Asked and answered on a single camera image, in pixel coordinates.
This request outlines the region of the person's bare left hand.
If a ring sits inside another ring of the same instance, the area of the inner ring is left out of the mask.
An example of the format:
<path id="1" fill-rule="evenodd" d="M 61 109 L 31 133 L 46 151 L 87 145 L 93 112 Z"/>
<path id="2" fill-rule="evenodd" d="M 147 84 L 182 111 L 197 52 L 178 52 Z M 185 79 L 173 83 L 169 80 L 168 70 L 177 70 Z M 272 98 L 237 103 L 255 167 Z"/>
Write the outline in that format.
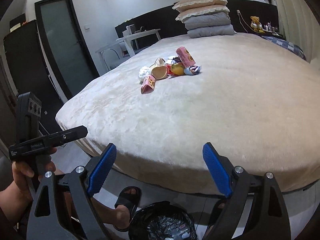
<path id="1" fill-rule="evenodd" d="M 34 171 L 27 163 L 14 161 L 12 163 L 12 174 L 18 191 L 28 202 L 31 201 L 32 196 L 27 179 L 34 177 Z"/>

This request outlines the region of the person's left forearm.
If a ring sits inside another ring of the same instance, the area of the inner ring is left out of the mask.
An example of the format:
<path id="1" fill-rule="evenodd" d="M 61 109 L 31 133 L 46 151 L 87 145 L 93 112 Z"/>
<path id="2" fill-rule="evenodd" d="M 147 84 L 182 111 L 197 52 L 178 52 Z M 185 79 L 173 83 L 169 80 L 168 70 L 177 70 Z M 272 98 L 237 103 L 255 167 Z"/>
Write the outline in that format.
<path id="1" fill-rule="evenodd" d="M 26 239 L 26 230 L 15 226 L 21 222 L 32 201 L 29 189 L 23 191 L 15 182 L 1 191 L 1 239 Z"/>

